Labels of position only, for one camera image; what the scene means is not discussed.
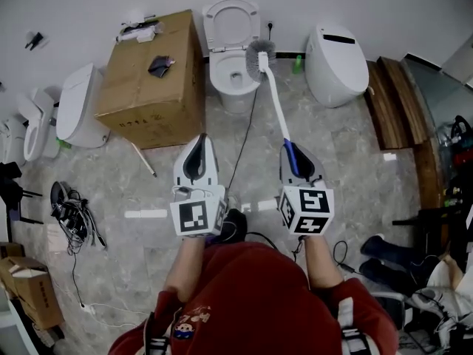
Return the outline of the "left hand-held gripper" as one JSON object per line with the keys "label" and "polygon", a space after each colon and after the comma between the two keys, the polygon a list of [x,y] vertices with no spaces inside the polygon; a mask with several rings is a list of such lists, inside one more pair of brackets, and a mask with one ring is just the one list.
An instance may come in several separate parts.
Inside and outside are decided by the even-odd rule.
{"label": "left hand-held gripper", "polygon": [[213,141],[207,134],[201,133],[183,148],[174,162],[173,177],[177,186],[173,188],[170,210],[176,235],[220,235],[228,204],[225,187],[216,185],[218,163]]}

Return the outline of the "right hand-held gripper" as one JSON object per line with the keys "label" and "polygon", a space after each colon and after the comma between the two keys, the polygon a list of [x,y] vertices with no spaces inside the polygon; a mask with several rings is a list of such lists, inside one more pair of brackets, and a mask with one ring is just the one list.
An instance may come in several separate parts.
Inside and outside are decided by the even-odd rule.
{"label": "right hand-held gripper", "polygon": [[280,155],[282,187],[276,199],[283,225],[292,235],[320,236],[335,216],[334,191],[314,154],[284,139]]}

